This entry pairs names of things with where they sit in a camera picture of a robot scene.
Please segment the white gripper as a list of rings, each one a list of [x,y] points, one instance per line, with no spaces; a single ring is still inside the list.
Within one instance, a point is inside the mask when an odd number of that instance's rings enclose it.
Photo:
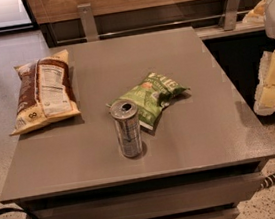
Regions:
[[[243,23],[265,25],[269,38],[275,39],[275,0],[261,0],[243,17]],[[264,51],[258,70],[259,84],[254,97],[253,110],[257,115],[275,113],[275,50]]]

